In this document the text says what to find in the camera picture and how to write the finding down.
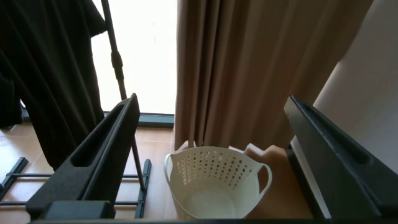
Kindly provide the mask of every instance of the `floor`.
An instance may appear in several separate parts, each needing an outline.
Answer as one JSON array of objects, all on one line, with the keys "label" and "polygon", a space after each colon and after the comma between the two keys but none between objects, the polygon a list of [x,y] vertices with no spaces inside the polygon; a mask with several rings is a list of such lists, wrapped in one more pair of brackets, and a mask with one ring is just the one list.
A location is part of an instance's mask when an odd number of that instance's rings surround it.
[{"label": "floor", "polygon": [[[176,219],[177,214],[164,178],[162,165],[164,157],[174,148],[172,130],[139,128],[136,131],[136,141],[141,167],[144,167],[146,159],[152,162],[144,218]],[[24,173],[53,173],[30,123],[17,125],[11,131],[0,131],[0,181],[21,156],[29,160]],[[136,174],[131,153],[124,173]],[[3,201],[26,201],[45,181],[46,179],[20,178],[8,191]],[[136,180],[123,180],[116,200],[137,200],[138,191],[139,184]],[[115,209],[117,219],[134,218],[135,207],[116,206]],[[27,222],[29,222],[29,215],[24,207],[0,207],[0,223]]]},{"label": "floor", "polygon": [[[101,0],[94,0],[103,15]],[[127,97],[136,93],[142,113],[174,114],[177,94],[177,0],[109,0],[123,59]],[[119,103],[108,34],[91,40],[101,106]]]}]

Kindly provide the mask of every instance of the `white plastic basket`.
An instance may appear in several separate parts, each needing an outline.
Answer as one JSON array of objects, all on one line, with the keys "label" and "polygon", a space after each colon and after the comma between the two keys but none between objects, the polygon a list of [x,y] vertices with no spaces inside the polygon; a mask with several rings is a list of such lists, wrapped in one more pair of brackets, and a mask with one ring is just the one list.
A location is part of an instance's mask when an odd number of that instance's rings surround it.
[{"label": "white plastic basket", "polygon": [[[268,183],[260,191],[257,173],[262,167],[268,171]],[[268,165],[221,147],[196,147],[169,154],[164,171],[181,219],[244,218],[272,182]]]}]

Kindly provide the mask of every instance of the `wall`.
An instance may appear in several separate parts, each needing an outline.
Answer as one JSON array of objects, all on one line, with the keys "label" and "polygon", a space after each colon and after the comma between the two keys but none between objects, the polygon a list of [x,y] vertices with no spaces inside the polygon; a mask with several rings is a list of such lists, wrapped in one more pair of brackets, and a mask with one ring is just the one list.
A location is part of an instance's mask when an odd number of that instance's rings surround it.
[{"label": "wall", "polygon": [[314,106],[398,173],[398,1],[375,0]]}]

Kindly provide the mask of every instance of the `curtain fold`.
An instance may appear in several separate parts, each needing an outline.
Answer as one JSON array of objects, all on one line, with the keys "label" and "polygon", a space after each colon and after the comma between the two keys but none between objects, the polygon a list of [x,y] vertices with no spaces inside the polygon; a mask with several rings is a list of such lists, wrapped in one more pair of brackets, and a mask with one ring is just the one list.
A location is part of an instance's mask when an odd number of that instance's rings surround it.
[{"label": "curtain fold", "polygon": [[288,145],[287,97],[315,101],[372,1],[180,0],[175,148]]}]

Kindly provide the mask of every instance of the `basket bottom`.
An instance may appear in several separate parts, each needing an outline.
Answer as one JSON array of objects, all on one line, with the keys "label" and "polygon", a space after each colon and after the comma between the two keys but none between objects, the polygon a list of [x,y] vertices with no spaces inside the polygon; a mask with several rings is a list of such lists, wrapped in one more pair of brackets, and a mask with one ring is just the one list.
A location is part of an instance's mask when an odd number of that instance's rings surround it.
[{"label": "basket bottom", "polygon": [[239,218],[235,205],[231,192],[217,186],[196,189],[182,203],[197,218]]}]

